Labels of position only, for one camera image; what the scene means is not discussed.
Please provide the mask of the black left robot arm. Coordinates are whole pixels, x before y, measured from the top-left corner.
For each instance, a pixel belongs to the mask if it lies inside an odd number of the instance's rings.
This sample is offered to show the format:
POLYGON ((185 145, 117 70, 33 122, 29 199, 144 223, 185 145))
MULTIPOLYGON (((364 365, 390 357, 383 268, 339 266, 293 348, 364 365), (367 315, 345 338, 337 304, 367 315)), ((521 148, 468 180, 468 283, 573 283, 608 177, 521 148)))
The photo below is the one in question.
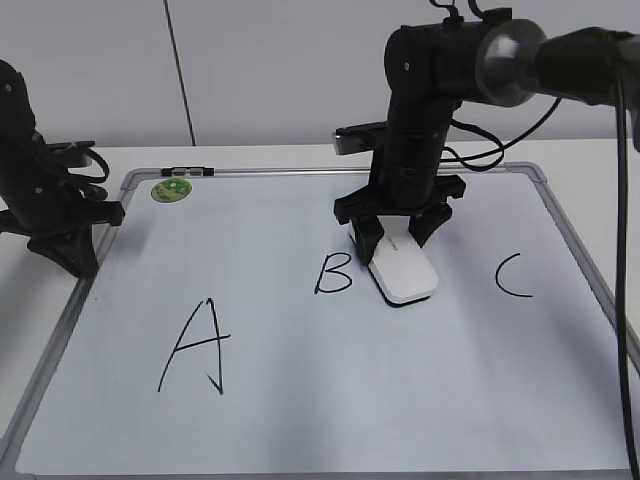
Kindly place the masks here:
POLYGON ((24 77, 1 63, 1 231, 76 278, 99 265, 95 225, 119 226, 125 211, 101 186, 110 169, 93 141, 48 144, 36 129, 24 77))

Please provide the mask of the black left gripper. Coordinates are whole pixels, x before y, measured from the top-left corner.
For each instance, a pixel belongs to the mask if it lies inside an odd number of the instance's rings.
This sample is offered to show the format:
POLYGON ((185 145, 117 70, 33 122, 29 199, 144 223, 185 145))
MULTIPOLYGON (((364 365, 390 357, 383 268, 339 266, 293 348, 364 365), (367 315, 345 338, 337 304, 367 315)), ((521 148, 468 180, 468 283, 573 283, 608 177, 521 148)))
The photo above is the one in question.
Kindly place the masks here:
POLYGON ((28 236, 27 248, 76 278, 90 278, 99 264, 91 226, 119 226, 125 216, 101 187, 106 161, 92 150, 85 168, 56 164, 46 144, 1 144, 1 230, 28 236))

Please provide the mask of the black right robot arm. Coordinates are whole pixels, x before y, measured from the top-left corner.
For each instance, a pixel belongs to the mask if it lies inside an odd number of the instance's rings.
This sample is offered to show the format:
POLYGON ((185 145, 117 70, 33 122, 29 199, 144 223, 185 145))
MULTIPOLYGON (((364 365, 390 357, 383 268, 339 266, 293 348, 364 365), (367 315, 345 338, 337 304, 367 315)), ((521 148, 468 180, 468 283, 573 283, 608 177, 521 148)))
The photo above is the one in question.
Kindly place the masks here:
POLYGON ((466 185, 438 168, 464 102, 516 107, 545 94, 639 118, 637 35, 590 27, 550 38, 507 8, 474 22, 454 13, 439 24, 403 26, 386 44, 384 69, 386 120, 334 135, 338 154, 373 155, 368 183, 334 204, 338 222, 353 228, 363 265, 383 238, 382 217, 407 217, 418 244, 451 218, 449 200, 462 197, 466 185))

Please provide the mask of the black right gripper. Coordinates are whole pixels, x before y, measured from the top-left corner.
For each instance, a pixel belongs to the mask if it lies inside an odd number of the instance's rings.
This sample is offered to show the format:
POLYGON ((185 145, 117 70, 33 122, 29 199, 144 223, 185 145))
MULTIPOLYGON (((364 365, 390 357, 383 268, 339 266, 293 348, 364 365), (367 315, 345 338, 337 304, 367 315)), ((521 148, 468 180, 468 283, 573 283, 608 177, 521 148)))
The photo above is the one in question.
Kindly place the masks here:
POLYGON ((384 236, 378 215, 414 216, 409 233, 422 248, 452 217, 448 198, 459 199, 466 183, 457 175, 440 175, 440 156, 448 127, 422 134, 387 133, 374 151, 368 183, 334 202, 340 224, 350 221, 351 237, 361 265, 368 266, 384 236))

